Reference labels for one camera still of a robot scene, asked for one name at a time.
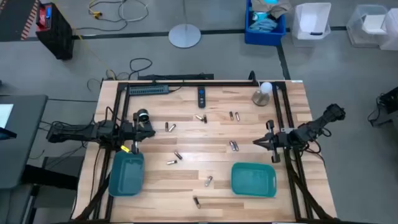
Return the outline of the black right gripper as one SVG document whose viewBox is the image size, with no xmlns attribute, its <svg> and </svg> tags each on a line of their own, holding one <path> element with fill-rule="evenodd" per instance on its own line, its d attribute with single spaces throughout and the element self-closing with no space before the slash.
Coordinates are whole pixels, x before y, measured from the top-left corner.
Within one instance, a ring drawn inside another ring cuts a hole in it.
<svg viewBox="0 0 398 224">
<path fill-rule="evenodd" d="M 272 151 L 271 160 L 273 163 L 280 162 L 280 155 L 277 152 L 278 147 L 291 146 L 291 140 L 286 132 L 274 133 L 274 121 L 268 120 L 266 122 L 266 128 L 269 131 L 264 137 L 253 140 L 253 144 L 266 148 L 268 151 Z"/>
</svg>

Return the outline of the teal plastic tray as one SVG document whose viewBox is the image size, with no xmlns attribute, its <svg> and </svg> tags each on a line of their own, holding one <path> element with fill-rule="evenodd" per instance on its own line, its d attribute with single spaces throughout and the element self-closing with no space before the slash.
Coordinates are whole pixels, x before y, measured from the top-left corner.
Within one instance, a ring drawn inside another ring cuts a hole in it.
<svg viewBox="0 0 398 224">
<path fill-rule="evenodd" d="M 231 168 L 231 190 L 236 195 L 275 197 L 276 171 L 268 164 L 237 162 Z"/>
<path fill-rule="evenodd" d="M 145 162 L 142 153 L 119 151 L 114 156 L 109 180 L 109 194 L 113 197 L 135 196 L 144 183 Z"/>
</svg>

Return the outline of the black webcam on stand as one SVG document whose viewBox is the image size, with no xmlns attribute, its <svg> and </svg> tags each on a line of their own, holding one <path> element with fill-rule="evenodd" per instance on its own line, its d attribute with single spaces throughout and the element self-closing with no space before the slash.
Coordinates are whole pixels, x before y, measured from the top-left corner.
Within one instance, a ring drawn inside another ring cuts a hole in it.
<svg viewBox="0 0 398 224">
<path fill-rule="evenodd" d="M 139 126 L 151 129 L 149 112 L 146 109 L 139 109 L 137 112 L 137 123 Z"/>
</svg>

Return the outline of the brass lamp with white bulb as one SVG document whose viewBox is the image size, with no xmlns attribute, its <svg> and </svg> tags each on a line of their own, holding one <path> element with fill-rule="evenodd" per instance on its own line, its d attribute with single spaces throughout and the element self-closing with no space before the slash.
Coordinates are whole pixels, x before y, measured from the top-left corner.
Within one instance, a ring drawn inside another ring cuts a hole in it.
<svg viewBox="0 0 398 224">
<path fill-rule="evenodd" d="M 259 84 L 259 89 L 252 95 L 252 102 L 257 106 L 266 106 L 270 102 L 272 93 L 272 84 L 263 82 Z"/>
</svg>

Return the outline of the black floor power strip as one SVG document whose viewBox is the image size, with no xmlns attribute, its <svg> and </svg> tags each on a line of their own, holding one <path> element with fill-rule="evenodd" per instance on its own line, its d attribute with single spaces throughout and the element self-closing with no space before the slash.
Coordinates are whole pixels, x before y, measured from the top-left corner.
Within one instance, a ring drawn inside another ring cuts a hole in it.
<svg viewBox="0 0 398 224">
<path fill-rule="evenodd" d="M 186 75 L 144 75 L 139 76 L 138 80 L 213 80 L 213 73 L 199 73 Z"/>
</svg>

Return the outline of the blue plastic bin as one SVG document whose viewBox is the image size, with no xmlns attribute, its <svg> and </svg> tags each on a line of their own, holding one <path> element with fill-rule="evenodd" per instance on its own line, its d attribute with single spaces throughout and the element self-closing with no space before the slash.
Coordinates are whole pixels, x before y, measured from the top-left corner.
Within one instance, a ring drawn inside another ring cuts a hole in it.
<svg viewBox="0 0 398 224">
<path fill-rule="evenodd" d="M 251 30 L 251 0 L 246 0 L 246 15 L 245 15 L 245 28 L 244 28 L 244 41 L 246 44 L 252 45 L 270 45 L 278 46 L 281 43 L 281 39 L 286 34 L 286 18 L 285 15 L 281 15 L 276 20 L 277 27 L 271 32 L 262 32 Z"/>
</svg>

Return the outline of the grey round floor stand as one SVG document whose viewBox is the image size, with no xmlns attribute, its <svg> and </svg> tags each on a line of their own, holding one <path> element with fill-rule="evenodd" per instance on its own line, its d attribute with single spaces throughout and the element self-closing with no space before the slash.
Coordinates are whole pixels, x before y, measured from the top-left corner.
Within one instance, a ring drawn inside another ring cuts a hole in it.
<svg viewBox="0 0 398 224">
<path fill-rule="evenodd" d="M 168 38 L 169 42 L 181 49 L 194 47 L 201 39 L 200 29 L 188 23 L 186 0 L 182 0 L 184 22 L 170 29 Z"/>
</svg>

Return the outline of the light blue cloth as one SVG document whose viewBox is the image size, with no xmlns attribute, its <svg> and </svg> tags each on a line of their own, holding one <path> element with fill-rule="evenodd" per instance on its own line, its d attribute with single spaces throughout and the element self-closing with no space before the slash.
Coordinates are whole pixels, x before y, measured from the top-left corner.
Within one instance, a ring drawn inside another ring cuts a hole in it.
<svg viewBox="0 0 398 224">
<path fill-rule="evenodd" d="M 249 25 L 249 30 L 258 32 L 271 32 L 277 27 L 278 23 L 272 19 L 254 21 Z"/>
</svg>

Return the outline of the dark grey desk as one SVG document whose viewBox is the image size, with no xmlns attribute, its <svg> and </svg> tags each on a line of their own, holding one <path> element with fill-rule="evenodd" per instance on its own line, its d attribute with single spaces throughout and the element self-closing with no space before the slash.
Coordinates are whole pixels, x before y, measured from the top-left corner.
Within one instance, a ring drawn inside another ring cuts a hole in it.
<svg viewBox="0 0 398 224">
<path fill-rule="evenodd" d="M 0 95 L 0 105 L 13 105 L 6 129 L 16 133 L 16 138 L 0 141 L 1 190 L 19 185 L 47 100 L 46 95 Z"/>
</svg>

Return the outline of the black case with red top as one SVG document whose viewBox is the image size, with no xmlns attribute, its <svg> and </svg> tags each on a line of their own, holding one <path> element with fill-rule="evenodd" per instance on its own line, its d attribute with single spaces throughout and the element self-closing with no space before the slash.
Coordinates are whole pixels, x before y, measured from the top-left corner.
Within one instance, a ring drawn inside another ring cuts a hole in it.
<svg viewBox="0 0 398 224">
<path fill-rule="evenodd" d="M 36 10 L 36 36 L 58 60 L 70 60 L 73 57 L 73 31 L 58 7 L 53 3 L 39 1 Z"/>
</svg>

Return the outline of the lit screen device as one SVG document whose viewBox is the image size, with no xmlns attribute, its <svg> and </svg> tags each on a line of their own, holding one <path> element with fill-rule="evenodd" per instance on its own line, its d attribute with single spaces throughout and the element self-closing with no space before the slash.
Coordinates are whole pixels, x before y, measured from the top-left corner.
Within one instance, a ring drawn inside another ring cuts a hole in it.
<svg viewBox="0 0 398 224">
<path fill-rule="evenodd" d="M 0 104 L 0 141 L 17 137 L 16 133 L 6 129 L 13 106 L 13 104 Z"/>
</svg>

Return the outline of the clear plastic bin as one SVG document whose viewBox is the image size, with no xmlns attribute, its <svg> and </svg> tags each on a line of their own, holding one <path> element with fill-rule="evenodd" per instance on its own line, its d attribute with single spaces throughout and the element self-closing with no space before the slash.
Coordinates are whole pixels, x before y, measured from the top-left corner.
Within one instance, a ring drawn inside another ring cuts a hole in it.
<svg viewBox="0 0 398 224">
<path fill-rule="evenodd" d="M 365 15 L 387 14 L 387 9 L 377 4 L 359 4 L 350 17 L 346 29 L 354 47 L 378 47 L 377 38 L 381 35 L 367 34 L 362 30 Z"/>
</svg>

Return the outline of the white box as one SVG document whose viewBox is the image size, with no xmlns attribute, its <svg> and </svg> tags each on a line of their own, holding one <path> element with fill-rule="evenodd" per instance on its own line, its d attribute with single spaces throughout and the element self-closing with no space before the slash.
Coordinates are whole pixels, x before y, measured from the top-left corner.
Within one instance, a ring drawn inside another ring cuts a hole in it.
<svg viewBox="0 0 398 224">
<path fill-rule="evenodd" d="M 384 35 L 386 33 L 384 18 L 385 14 L 365 15 L 362 30 L 367 34 Z"/>
</svg>

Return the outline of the translucent white plastic bin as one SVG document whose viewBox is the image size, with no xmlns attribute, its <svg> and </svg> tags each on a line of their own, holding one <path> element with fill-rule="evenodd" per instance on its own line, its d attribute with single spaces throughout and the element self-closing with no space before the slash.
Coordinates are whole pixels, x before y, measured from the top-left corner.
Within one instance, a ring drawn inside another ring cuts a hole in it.
<svg viewBox="0 0 398 224">
<path fill-rule="evenodd" d="M 379 48 L 398 51 L 398 8 L 389 10 L 384 18 L 383 28 L 385 28 L 386 35 L 379 36 Z"/>
</svg>

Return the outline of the black mat hazard striped edge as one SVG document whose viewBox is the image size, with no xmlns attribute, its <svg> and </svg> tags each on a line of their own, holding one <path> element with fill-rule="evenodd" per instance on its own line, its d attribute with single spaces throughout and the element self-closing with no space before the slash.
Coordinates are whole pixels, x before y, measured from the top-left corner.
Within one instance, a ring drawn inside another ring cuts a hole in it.
<svg viewBox="0 0 398 224">
<path fill-rule="evenodd" d="M 0 3 L 0 42 L 20 40 L 35 0 L 2 0 Z"/>
</svg>

